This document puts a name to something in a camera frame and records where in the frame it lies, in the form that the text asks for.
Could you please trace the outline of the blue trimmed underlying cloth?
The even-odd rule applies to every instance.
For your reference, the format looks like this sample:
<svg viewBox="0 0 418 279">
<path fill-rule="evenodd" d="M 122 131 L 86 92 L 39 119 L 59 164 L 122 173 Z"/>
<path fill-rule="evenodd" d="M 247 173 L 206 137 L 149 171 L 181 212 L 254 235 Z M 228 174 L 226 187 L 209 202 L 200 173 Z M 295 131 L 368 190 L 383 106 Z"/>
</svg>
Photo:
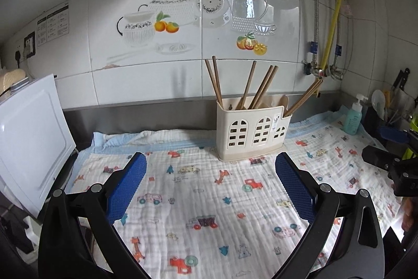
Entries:
<svg viewBox="0 0 418 279">
<path fill-rule="evenodd" d="M 298 140 L 316 147 L 329 147 L 332 144 L 349 144 L 361 150 L 374 145 L 375 140 L 359 127 L 357 134 L 345 134 L 342 124 L 348 109 L 341 106 L 337 112 L 323 112 L 300 122 L 289 125 L 284 147 L 292 148 Z M 97 154 L 123 154 L 134 151 L 163 151 L 182 148 L 215 147 L 213 130 L 146 130 L 140 133 L 103 134 L 94 132 L 89 149 Z"/>
</svg>

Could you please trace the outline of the teal soap dispenser bottle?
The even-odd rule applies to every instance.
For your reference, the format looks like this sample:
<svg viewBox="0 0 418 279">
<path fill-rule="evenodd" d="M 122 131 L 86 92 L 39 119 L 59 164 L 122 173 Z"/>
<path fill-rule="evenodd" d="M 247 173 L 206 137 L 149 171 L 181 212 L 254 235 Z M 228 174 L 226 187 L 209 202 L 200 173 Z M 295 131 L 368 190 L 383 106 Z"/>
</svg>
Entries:
<svg viewBox="0 0 418 279">
<path fill-rule="evenodd" d="M 343 131 L 346 134 L 355 135 L 357 133 L 358 127 L 362 119 L 362 102 L 368 100 L 368 97 L 363 94 L 358 93 L 356 95 L 356 101 L 352 103 L 351 108 L 346 114 L 346 119 L 344 121 Z"/>
</svg>

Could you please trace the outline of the white plate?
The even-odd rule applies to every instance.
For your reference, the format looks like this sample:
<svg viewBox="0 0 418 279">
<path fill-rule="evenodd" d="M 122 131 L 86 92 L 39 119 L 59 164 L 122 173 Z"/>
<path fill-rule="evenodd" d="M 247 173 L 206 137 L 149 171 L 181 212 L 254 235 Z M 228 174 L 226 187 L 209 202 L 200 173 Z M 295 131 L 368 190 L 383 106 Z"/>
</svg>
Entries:
<svg viewBox="0 0 418 279">
<path fill-rule="evenodd" d="M 381 120 L 385 119 L 385 96 L 379 89 L 373 91 L 371 96 L 371 104 L 378 117 Z"/>
</svg>

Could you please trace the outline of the white patterned cloth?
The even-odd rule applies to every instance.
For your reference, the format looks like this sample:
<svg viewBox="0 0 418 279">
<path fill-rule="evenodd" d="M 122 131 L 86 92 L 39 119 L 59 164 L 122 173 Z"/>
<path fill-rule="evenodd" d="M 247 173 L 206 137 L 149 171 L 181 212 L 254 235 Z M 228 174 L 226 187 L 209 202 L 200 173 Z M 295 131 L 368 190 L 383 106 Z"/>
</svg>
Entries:
<svg viewBox="0 0 418 279">
<path fill-rule="evenodd" d="M 400 198 L 383 171 L 363 162 L 362 149 L 298 140 L 282 150 L 318 183 L 340 193 L 368 190 L 383 232 L 397 217 Z M 81 151 L 66 191 L 105 182 L 136 152 Z M 307 229 L 276 175 L 274 154 L 226 162 L 215 147 L 141 153 L 146 175 L 114 226 L 152 278 L 270 278 Z"/>
</svg>

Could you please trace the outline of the cream plastic utensil holder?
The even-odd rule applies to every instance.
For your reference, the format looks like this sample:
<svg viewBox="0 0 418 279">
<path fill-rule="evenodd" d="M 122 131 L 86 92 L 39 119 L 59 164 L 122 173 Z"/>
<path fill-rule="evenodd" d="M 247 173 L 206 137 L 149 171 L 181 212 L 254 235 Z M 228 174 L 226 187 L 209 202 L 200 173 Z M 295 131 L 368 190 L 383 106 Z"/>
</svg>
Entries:
<svg viewBox="0 0 418 279">
<path fill-rule="evenodd" d="M 266 96 L 259 108 L 250 109 L 252 97 L 237 110 L 239 98 L 217 105 L 216 151 L 223 161 L 251 159 L 278 151 L 284 143 L 291 116 L 286 116 L 287 96 Z"/>
</svg>

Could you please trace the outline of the black knife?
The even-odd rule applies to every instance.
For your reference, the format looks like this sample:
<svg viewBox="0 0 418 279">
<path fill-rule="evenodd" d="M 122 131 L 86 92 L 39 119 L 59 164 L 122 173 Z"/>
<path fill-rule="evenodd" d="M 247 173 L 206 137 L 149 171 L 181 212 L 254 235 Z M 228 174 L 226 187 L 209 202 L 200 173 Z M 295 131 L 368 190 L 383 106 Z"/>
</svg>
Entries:
<svg viewBox="0 0 418 279">
<path fill-rule="evenodd" d="M 400 89 L 401 91 L 405 90 L 405 85 L 407 83 L 407 80 L 410 75 L 410 69 L 405 68 L 404 70 L 400 69 L 400 71 L 397 74 L 397 77 L 391 87 L 392 91 L 395 91 L 396 89 Z"/>
</svg>

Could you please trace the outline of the white microwave oven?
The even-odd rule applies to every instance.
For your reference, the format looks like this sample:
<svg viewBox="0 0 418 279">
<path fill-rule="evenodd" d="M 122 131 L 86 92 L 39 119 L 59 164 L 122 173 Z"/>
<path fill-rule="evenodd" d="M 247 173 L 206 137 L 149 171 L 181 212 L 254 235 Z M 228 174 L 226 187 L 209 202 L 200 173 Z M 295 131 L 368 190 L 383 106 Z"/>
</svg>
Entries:
<svg viewBox="0 0 418 279">
<path fill-rule="evenodd" d="M 75 147 L 52 74 L 1 100 L 1 192 L 33 217 Z"/>
</svg>

